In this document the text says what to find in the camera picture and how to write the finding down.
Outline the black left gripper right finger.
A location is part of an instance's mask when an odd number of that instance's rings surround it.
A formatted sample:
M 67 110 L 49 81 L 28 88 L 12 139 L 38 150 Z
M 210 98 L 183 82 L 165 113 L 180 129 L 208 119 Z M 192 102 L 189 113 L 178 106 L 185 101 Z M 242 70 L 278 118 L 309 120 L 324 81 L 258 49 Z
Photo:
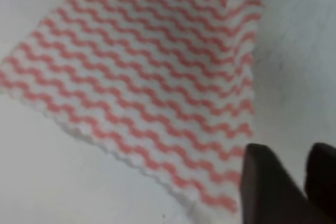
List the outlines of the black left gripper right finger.
M 335 221 L 335 147 L 313 144 L 306 164 L 305 193 L 311 203 Z

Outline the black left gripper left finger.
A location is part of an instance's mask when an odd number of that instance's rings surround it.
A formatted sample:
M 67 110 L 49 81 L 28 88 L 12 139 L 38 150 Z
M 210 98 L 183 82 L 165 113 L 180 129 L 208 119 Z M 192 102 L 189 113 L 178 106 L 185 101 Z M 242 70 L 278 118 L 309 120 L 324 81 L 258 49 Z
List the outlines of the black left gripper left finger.
M 318 222 L 316 209 L 266 145 L 247 145 L 240 195 L 243 223 Z

